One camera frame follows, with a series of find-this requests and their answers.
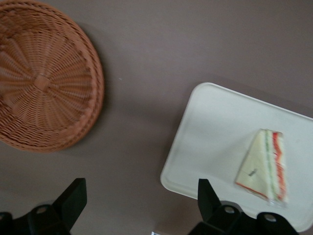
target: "bread slice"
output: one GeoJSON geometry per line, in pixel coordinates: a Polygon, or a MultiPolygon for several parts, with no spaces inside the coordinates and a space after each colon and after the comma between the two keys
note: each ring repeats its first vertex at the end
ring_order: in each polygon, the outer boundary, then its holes
{"type": "Polygon", "coordinates": [[[283,134],[261,129],[235,183],[271,202],[287,202],[283,134]]]}

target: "metal screw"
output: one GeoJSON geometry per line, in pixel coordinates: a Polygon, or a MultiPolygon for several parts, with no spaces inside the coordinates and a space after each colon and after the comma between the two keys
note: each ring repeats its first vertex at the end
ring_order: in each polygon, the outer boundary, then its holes
{"type": "Polygon", "coordinates": [[[276,218],[272,214],[265,214],[264,217],[269,222],[276,222],[276,218]]]}
{"type": "Polygon", "coordinates": [[[41,213],[44,213],[46,210],[47,210],[47,207],[40,207],[37,209],[36,213],[41,214],[41,213]]]}
{"type": "Polygon", "coordinates": [[[229,214],[235,213],[235,210],[234,210],[232,207],[225,207],[224,209],[225,209],[225,211],[226,211],[227,213],[229,213],[229,214]]]}

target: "round wicker tray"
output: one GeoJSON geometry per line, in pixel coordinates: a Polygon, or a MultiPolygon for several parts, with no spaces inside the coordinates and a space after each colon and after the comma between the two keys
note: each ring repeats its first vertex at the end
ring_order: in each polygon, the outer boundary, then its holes
{"type": "Polygon", "coordinates": [[[79,141],[102,107],[104,78],[81,28],[39,2],[0,2],[0,140],[52,152],[79,141]]]}

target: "plastic tray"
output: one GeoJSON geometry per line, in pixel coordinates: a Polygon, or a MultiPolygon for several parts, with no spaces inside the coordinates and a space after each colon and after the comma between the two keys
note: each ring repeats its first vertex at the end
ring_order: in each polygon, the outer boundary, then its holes
{"type": "Polygon", "coordinates": [[[313,119],[212,83],[192,92],[165,163],[168,190],[197,198],[198,179],[208,179],[220,200],[239,204],[250,216],[274,212],[297,231],[313,223],[313,119]],[[276,208],[234,184],[260,128],[284,134],[289,203],[276,208]]]}

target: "gray table surface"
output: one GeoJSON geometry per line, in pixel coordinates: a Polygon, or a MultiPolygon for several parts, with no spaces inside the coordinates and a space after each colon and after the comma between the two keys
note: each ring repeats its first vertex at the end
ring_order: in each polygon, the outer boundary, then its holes
{"type": "MultiPolygon", "coordinates": [[[[0,143],[0,208],[15,217],[85,177],[74,235],[182,235],[194,199],[160,174],[193,88],[224,87],[313,117],[313,1],[45,0],[94,43],[103,111],[75,146],[34,154],[0,143]]],[[[313,230],[303,234],[313,234],[313,230]]]]}

